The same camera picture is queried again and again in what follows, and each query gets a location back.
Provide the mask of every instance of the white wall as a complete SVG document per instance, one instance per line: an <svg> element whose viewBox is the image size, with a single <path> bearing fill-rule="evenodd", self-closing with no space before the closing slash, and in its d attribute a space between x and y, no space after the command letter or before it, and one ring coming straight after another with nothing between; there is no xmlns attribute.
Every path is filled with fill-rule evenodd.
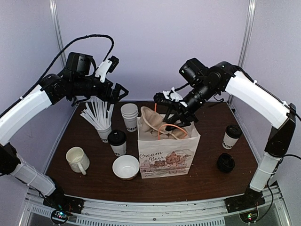
<svg viewBox="0 0 301 226"><path fill-rule="evenodd" d="M48 0L0 2L0 112L15 102L42 75L58 52ZM51 69L57 73L60 62ZM11 140L17 151L43 171L50 151L72 108L65 100L27 123ZM1 225L15 226L27 187L0 177Z"/></svg>
<svg viewBox="0 0 301 226"><path fill-rule="evenodd" d="M57 8L64 44L91 33L111 35L120 63L108 78L130 90L127 100L152 100L186 83L178 71L190 58L208 67L238 63L248 1L64 0ZM99 64L109 46L94 38L70 50L91 54Z"/></svg>
<svg viewBox="0 0 301 226"><path fill-rule="evenodd" d="M245 71L258 83L301 113L301 2L299 0L256 2L253 33L248 48ZM271 126L252 108L234 100L234 106L248 129L261 158ZM295 135L288 150L301 156L301 123L297 121ZM276 179L288 206L294 226L300 225L301 162L287 157Z"/></svg>

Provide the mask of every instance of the black plastic lid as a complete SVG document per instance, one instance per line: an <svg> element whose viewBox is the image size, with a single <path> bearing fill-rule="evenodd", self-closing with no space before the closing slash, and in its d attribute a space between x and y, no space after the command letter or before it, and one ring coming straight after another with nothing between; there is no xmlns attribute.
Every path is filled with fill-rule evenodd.
<svg viewBox="0 0 301 226"><path fill-rule="evenodd" d="M241 129L238 125L229 125L226 128L226 133L228 134L229 137L233 139L240 138L242 132Z"/></svg>
<svg viewBox="0 0 301 226"><path fill-rule="evenodd" d="M125 132L115 129L108 135L108 142L112 146L123 145L127 141Z"/></svg>
<svg viewBox="0 0 301 226"><path fill-rule="evenodd" d="M235 167L234 159L228 153L223 153L217 160L217 168L223 173L230 173Z"/></svg>

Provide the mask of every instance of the table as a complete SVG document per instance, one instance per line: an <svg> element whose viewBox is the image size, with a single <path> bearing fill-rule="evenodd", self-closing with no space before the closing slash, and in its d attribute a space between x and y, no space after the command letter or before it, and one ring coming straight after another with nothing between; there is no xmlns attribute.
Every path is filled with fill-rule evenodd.
<svg viewBox="0 0 301 226"><path fill-rule="evenodd" d="M120 113L125 102L117 103L112 116L112 128L126 131ZM135 102L138 107L154 107L153 102ZM193 201L241 194L257 169L257 162L242 136L235 146L226 150L222 146L225 129L237 124L226 103L210 107L206 103L196 112L196 128L201 139L188 175L131 180L118 179L112 172L117 158L109 144L103 143L96 130L79 114L85 108L80 104L71 119L48 168L47 175L54 178L68 195L120 202L176 202ZM166 108L158 106L159 113ZM126 132L127 154L138 157L137 132ZM83 148L90 159L87 175L73 172L66 152L75 146ZM220 172L216 161L223 152L231 154L235 168L229 173Z"/></svg>

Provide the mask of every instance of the orange bag handle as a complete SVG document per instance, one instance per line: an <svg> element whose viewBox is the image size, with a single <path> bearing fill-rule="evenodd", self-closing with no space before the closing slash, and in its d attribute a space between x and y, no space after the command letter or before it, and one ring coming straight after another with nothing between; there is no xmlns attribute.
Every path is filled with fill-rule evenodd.
<svg viewBox="0 0 301 226"><path fill-rule="evenodd" d="M182 129L182 128L176 126L176 125L173 125L173 124L164 124L164 125L160 126L159 129L158 129L158 140L160 140L160 129L161 129L163 126L173 126L173 127L176 127L176 128L178 128L178 129L182 130L182 131L185 133L185 136L184 136L182 139L184 139L184 138L187 137L187 135L188 135L188 133L186 132L186 130L184 130L184 129Z"/></svg>

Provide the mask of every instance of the paper bag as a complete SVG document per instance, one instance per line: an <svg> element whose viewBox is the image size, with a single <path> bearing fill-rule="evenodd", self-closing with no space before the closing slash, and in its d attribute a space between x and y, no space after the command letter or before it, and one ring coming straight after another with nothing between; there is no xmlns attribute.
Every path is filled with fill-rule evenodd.
<svg viewBox="0 0 301 226"><path fill-rule="evenodd" d="M188 174L201 135L194 124L185 127L185 139L161 139L157 131L142 132L137 118L140 172L143 178L161 178Z"/></svg>

